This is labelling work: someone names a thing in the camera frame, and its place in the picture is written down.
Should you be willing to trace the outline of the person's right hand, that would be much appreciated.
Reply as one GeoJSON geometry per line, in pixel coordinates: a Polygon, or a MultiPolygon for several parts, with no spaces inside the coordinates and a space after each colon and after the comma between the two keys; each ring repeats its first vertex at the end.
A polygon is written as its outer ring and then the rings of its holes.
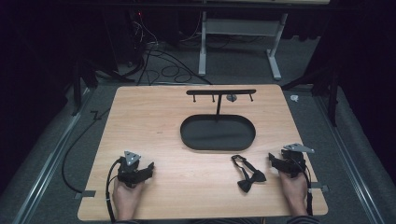
{"type": "Polygon", "coordinates": [[[295,177],[290,177],[283,172],[279,172],[278,174],[290,213],[294,217],[307,216],[304,202],[307,194],[307,184],[304,175],[298,174],[295,177]]]}

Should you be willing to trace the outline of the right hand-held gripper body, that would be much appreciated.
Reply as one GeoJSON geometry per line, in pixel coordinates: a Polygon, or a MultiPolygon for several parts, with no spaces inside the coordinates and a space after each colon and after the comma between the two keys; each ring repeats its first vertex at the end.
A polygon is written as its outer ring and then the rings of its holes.
{"type": "Polygon", "coordinates": [[[293,143],[283,146],[281,155],[283,161],[281,162],[280,170],[291,177],[296,177],[299,173],[305,171],[305,159],[303,153],[314,153],[315,150],[306,147],[299,143],[293,143]]]}

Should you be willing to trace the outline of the black metal stand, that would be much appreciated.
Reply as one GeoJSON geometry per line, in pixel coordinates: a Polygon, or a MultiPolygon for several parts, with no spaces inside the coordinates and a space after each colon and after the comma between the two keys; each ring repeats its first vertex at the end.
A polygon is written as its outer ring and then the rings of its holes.
{"type": "Polygon", "coordinates": [[[75,116],[82,109],[82,92],[81,82],[84,82],[88,89],[96,89],[98,87],[98,80],[96,79],[96,72],[100,71],[106,75],[115,78],[121,82],[134,82],[133,79],[123,77],[114,71],[105,69],[103,66],[94,63],[90,60],[79,59],[73,66],[73,93],[74,93],[74,111],[75,116]]]}
{"type": "Polygon", "coordinates": [[[340,65],[326,65],[318,70],[296,78],[290,83],[281,86],[283,91],[290,90],[299,85],[312,84],[313,96],[328,96],[327,116],[332,126],[336,127],[336,106],[339,82],[340,65]]]}

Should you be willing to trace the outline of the grey tape strip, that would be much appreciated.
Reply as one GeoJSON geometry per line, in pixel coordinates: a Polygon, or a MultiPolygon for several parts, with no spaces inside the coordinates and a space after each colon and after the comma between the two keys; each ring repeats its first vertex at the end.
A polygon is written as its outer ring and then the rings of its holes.
{"type": "Polygon", "coordinates": [[[74,199],[81,199],[84,197],[93,198],[95,197],[96,190],[84,190],[82,192],[76,192],[74,199]]]}
{"type": "Polygon", "coordinates": [[[308,186],[308,192],[312,193],[314,189],[320,189],[321,192],[328,192],[330,189],[328,185],[322,185],[320,182],[312,182],[308,186]]]}

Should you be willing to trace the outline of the grey metal floor rail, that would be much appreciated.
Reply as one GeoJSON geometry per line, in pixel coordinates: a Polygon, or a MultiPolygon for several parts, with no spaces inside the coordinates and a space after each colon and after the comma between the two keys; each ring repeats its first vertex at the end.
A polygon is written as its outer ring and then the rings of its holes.
{"type": "Polygon", "coordinates": [[[59,136],[56,145],[50,149],[49,155],[44,157],[45,163],[40,168],[40,172],[37,174],[29,192],[26,194],[17,215],[13,218],[12,224],[29,224],[52,177],[55,174],[57,167],[65,155],[65,146],[67,141],[75,130],[75,127],[81,117],[82,110],[91,100],[93,92],[93,88],[85,88],[82,92],[82,103],[80,108],[77,111],[73,111],[67,118],[66,126],[62,130],[62,134],[59,136]]]}
{"type": "Polygon", "coordinates": [[[371,224],[385,224],[384,218],[382,217],[377,205],[374,202],[374,198],[366,183],[363,181],[361,174],[353,161],[352,157],[348,152],[348,148],[342,139],[338,129],[332,124],[328,118],[327,107],[321,97],[315,97],[314,101],[322,115],[325,122],[330,129],[332,138],[335,141],[338,154],[341,161],[346,169],[348,178],[350,179],[351,185],[356,192],[361,206],[368,217],[371,224]]]}

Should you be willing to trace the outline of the black bow tie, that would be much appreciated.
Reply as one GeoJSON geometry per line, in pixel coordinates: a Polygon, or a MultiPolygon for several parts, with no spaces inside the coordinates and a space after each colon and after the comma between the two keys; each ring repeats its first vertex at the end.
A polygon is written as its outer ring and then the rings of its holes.
{"type": "Polygon", "coordinates": [[[263,183],[266,181],[265,174],[256,169],[246,158],[241,155],[233,155],[231,156],[233,164],[238,167],[244,179],[237,182],[238,187],[248,193],[254,183],[263,183]]]}

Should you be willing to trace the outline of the person's left hand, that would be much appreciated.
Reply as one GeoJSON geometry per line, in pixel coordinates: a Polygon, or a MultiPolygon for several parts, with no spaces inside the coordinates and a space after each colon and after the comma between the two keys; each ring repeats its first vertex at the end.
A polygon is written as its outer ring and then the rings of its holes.
{"type": "Polygon", "coordinates": [[[125,183],[120,182],[118,179],[115,180],[113,201],[116,206],[117,220],[129,221],[134,218],[144,185],[145,183],[141,182],[133,188],[129,188],[125,183]]]}

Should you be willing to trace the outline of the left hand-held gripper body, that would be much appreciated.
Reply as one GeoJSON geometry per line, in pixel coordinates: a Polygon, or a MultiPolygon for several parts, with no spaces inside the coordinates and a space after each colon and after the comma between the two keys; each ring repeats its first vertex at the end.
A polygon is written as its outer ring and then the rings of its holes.
{"type": "Polygon", "coordinates": [[[120,167],[118,169],[118,180],[124,183],[128,188],[134,189],[138,184],[136,181],[139,160],[141,156],[131,151],[125,151],[124,156],[120,158],[120,167]]]}

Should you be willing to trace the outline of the black hanger rack with tray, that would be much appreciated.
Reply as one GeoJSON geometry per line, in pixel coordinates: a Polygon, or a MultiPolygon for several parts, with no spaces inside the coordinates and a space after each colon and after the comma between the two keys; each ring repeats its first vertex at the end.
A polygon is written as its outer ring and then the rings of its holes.
{"type": "Polygon", "coordinates": [[[249,148],[255,137],[256,128],[247,118],[240,115],[221,114],[222,96],[228,94],[248,95],[253,101],[254,89],[245,90],[188,90],[196,102],[196,95],[210,95],[212,101],[218,96],[215,114],[196,114],[187,117],[180,126],[182,142],[194,150],[241,151],[249,148]]]}

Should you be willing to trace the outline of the white metal desk frame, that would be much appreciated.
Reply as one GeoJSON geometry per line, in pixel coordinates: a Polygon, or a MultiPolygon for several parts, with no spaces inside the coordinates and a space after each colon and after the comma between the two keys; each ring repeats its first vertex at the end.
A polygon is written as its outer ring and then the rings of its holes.
{"type": "Polygon", "coordinates": [[[201,47],[199,54],[198,74],[204,76],[206,72],[206,37],[208,35],[249,35],[269,36],[274,39],[273,46],[266,51],[266,58],[270,65],[273,79],[282,78],[276,61],[276,51],[283,34],[287,13],[283,13],[276,21],[249,21],[237,19],[209,19],[206,12],[202,13],[201,47]]]}

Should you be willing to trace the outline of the person's right striped sleeve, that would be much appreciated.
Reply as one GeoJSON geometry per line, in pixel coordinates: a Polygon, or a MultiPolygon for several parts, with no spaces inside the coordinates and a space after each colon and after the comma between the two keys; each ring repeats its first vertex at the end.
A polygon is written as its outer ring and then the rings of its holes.
{"type": "Polygon", "coordinates": [[[321,222],[311,216],[296,216],[290,218],[287,224],[321,224],[321,222]]]}

